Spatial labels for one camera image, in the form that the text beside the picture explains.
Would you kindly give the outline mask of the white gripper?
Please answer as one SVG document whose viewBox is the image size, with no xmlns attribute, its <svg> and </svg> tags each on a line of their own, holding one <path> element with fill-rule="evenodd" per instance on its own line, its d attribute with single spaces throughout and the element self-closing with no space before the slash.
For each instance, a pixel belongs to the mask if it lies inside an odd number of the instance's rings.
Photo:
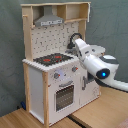
<svg viewBox="0 0 128 128">
<path fill-rule="evenodd" d="M 76 39 L 75 45 L 78 58 L 84 66 L 103 66 L 103 62 L 100 59 L 101 54 L 99 53 L 99 51 L 104 50 L 103 47 L 97 45 L 89 45 L 82 39 Z"/>
</svg>

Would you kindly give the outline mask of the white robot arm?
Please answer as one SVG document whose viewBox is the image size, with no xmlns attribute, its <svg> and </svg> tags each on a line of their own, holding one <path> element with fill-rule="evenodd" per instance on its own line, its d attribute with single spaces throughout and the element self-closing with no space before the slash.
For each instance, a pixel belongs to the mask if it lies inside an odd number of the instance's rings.
<svg viewBox="0 0 128 128">
<path fill-rule="evenodd" d="M 78 58 L 83 67 L 95 78 L 98 85 L 128 93 L 128 83 L 114 79 L 119 63 L 111 55 L 96 56 L 92 48 L 82 39 L 75 40 Z"/>
</svg>

